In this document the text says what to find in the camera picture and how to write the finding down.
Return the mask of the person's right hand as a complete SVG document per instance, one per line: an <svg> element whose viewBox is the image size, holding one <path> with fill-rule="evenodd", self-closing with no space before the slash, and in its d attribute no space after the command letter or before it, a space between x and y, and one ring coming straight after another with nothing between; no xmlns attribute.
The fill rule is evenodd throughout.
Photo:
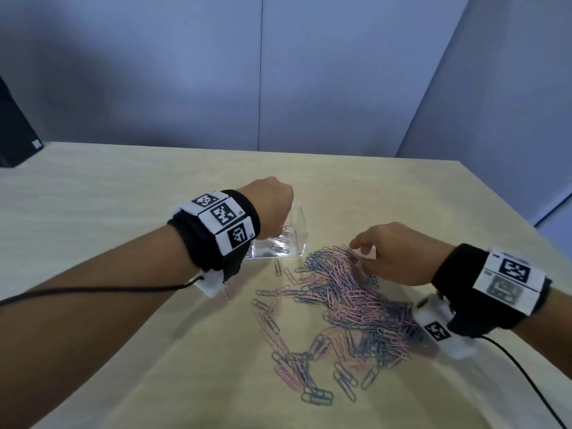
<svg viewBox="0 0 572 429"><path fill-rule="evenodd" d="M379 224L359 233L349 248L361 258L383 259L390 266L390 280L409 287L427 285L455 246L402 223Z"/></svg>

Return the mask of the black right wristband with markers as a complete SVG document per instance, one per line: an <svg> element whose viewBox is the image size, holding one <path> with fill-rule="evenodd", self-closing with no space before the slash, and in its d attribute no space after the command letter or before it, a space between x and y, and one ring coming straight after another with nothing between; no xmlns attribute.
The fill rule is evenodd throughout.
<svg viewBox="0 0 572 429"><path fill-rule="evenodd" d="M474 339L532 317L545 305L553 281L524 259L460 244L431 283L455 312L448 328Z"/></svg>

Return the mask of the person's right forearm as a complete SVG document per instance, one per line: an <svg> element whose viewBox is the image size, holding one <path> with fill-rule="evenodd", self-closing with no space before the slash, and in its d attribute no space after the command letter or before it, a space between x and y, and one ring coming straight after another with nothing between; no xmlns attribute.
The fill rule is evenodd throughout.
<svg viewBox="0 0 572 429"><path fill-rule="evenodd" d="M512 331L572 380L572 295L550 288L541 308Z"/></svg>

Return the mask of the black wristband with markers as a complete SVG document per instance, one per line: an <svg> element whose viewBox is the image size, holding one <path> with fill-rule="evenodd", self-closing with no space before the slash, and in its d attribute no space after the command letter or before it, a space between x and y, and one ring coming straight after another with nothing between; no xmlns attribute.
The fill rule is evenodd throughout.
<svg viewBox="0 0 572 429"><path fill-rule="evenodd" d="M226 282L240 271L260 231L250 201L235 190L200 194L179 206L168 221L188 257L201 271L224 271Z"/></svg>
<svg viewBox="0 0 572 429"><path fill-rule="evenodd" d="M460 244L431 283L455 312L448 328L474 339L532 317L545 305L553 281L524 259Z"/></svg>

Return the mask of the black left wristband with markers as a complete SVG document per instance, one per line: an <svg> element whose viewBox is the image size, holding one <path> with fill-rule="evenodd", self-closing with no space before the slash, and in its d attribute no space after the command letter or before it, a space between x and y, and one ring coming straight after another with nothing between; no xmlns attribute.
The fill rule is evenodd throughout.
<svg viewBox="0 0 572 429"><path fill-rule="evenodd" d="M260 231L250 201L235 190L200 194L179 206L168 221L188 257L201 271L224 271L226 282L240 271Z"/></svg>

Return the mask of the pile of pink blue paper clips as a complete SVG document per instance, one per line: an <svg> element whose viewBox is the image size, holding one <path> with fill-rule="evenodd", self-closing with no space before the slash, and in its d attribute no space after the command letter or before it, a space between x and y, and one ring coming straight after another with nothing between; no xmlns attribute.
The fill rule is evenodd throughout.
<svg viewBox="0 0 572 429"><path fill-rule="evenodd" d="M282 269L288 282L272 290L258 289L251 300L262 336L272 349L275 373L300 393L303 403L333 404L334 392L319 387L311 374L312 365L330 354L333 380L354 403L357 392L370 389L383 369L408 360L428 344L412 317L413 303L382 294L378 279L362 274L357 263L357 254L345 246L323 248L295 269L300 277ZM275 319L281 297L323 309L327 327L304 351L290 349L282 337Z"/></svg>

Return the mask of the person's left hand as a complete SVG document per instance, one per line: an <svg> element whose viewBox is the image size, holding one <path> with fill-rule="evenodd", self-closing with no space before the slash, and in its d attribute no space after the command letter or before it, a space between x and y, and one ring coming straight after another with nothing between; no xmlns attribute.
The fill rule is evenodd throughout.
<svg viewBox="0 0 572 429"><path fill-rule="evenodd" d="M282 185L285 184L275 177L254 180L238 188L258 214L260 231L258 239L276 238L282 232L285 220L282 220Z"/></svg>

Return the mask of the person's left forearm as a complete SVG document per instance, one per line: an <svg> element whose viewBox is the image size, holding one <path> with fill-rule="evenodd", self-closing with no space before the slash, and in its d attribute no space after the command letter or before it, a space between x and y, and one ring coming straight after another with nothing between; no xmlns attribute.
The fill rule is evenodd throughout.
<svg viewBox="0 0 572 429"><path fill-rule="evenodd" d="M87 383L199 273L170 226L39 284L98 292L43 295L0 307L0 426L28 429Z"/></svg>

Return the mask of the clear plastic box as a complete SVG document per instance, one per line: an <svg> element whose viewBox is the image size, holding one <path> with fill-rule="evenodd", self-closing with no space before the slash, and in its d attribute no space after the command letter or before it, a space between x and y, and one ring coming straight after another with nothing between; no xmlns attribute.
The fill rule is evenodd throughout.
<svg viewBox="0 0 572 429"><path fill-rule="evenodd" d="M293 203L280 235L276 238L253 240L245 259L303 257L307 240L308 229L302 205Z"/></svg>

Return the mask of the black computer case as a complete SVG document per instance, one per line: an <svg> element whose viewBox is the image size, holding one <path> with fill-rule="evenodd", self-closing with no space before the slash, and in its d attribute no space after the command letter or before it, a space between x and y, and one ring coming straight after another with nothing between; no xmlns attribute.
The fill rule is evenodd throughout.
<svg viewBox="0 0 572 429"><path fill-rule="evenodd" d="M0 167L17 167L44 147L0 77Z"/></svg>

